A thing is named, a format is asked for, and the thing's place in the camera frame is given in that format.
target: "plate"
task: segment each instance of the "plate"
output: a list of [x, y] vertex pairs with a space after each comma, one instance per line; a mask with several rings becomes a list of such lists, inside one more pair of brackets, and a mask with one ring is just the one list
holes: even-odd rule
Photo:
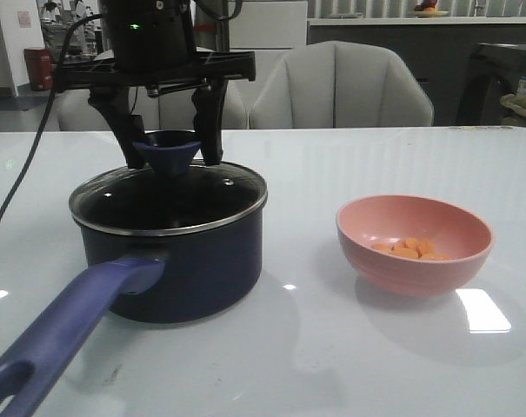
[[446, 10], [423, 10], [423, 11], [412, 11], [412, 13], [417, 17], [441, 17], [448, 15]]

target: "bowl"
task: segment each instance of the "bowl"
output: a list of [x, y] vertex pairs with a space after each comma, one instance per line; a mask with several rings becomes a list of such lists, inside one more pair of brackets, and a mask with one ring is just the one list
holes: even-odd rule
[[[372, 195], [345, 204], [336, 225], [342, 250], [367, 281], [392, 293], [443, 295], [481, 269], [494, 243], [490, 227], [469, 211], [415, 195]], [[429, 239], [449, 260], [410, 259], [373, 246]]]

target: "blue plastic handle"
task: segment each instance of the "blue plastic handle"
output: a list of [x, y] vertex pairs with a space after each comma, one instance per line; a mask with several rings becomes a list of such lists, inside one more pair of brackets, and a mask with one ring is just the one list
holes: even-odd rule
[[0, 357], [2, 417], [32, 415], [119, 294], [140, 294], [164, 263], [122, 258], [78, 275]]

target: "glass lid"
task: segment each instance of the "glass lid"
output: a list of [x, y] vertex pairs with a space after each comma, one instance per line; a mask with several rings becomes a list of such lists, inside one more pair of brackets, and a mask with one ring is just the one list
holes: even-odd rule
[[159, 179], [152, 169], [114, 169], [70, 196], [75, 221], [113, 235], [183, 235], [223, 226], [264, 205], [264, 179], [240, 165], [204, 166]]

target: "white chair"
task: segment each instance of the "white chair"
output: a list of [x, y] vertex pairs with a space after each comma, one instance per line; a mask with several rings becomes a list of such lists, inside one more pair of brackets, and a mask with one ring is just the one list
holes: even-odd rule
[[250, 110], [252, 129], [430, 126], [434, 110], [402, 58], [329, 41], [286, 52]]
[[[98, 58], [112, 57], [112, 51], [104, 52]], [[147, 96], [144, 87], [139, 87], [134, 114], [143, 117], [147, 130], [193, 129], [196, 113], [191, 101], [194, 90], [169, 93], [158, 98]], [[60, 130], [110, 130], [108, 123], [94, 108], [89, 106], [88, 90], [72, 90], [64, 93], [57, 112]], [[133, 106], [136, 89], [130, 89], [130, 108]], [[234, 81], [228, 82], [222, 116], [223, 129], [247, 129], [248, 112]]]

